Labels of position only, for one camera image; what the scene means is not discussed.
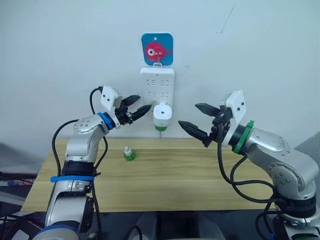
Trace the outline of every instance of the wooden table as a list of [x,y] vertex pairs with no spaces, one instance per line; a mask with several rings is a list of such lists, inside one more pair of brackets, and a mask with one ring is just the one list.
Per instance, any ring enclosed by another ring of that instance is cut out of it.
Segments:
[[[58,139],[56,149],[61,166],[66,139]],[[101,212],[187,211],[262,209],[265,204],[247,201],[222,178],[217,161],[217,144],[205,148],[196,139],[108,139],[109,150],[100,164],[101,175],[95,179]],[[136,159],[123,157],[124,147],[136,150]],[[99,146],[100,156],[104,143]],[[223,149],[227,174],[241,158]],[[22,211],[46,211],[57,174],[52,152],[42,166]],[[235,173],[235,180],[265,180],[269,176],[258,166],[245,161]],[[261,184],[239,187],[243,193],[269,198],[272,191]]]

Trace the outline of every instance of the small bottle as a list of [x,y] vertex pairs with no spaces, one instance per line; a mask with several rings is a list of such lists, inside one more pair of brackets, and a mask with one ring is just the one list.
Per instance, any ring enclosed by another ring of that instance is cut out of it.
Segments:
[[133,161],[136,158],[136,152],[132,150],[130,147],[124,148],[124,154],[123,154],[125,160],[127,161]]

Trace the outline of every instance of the cartoon fish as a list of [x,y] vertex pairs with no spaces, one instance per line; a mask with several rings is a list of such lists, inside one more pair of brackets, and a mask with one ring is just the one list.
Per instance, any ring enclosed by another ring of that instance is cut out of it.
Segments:
[[153,62],[161,61],[166,54],[172,54],[172,50],[167,51],[164,46],[155,41],[150,42],[145,48],[145,55]]

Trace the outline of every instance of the sticker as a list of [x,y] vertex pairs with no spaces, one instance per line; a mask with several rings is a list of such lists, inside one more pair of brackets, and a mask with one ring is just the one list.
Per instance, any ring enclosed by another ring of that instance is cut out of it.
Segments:
[[142,35],[144,61],[152,66],[154,63],[171,65],[174,61],[174,38],[170,33],[145,33]]

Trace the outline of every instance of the robotic arm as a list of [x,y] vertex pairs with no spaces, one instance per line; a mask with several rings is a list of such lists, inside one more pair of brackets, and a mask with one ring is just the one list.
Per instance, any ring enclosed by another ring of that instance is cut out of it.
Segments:
[[179,121],[189,135],[208,147],[212,141],[219,142],[219,131],[222,131],[221,144],[224,147],[232,146],[233,152],[247,156],[272,179],[276,189],[274,195],[282,200],[275,202],[275,206],[283,212],[274,219],[276,239],[320,237],[320,212],[316,206],[315,184],[319,174],[317,163],[306,154],[290,148],[281,136],[254,128],[253,121],[246,126],[240,125],[246,113],[242,91],[228,94],[219,108],[206,103],[195,106],[204,114],[214,117],[213,126],[208,135],[190,122]]
[[89,197],[96,173],[94,163],[100,140],[112,129],[132,124],[144,116],[151,105],[128,112],[128,106],[140,97],[122,97],[110,86],[103,86],[101,104],[106,112],[78,120],[74,133],[66,147],[61,176],[53,176],[54,187],[45,217],[45,228],[34,240],[61,239],[78,240],[79,232],[87,232],[92,224],[94,199]]

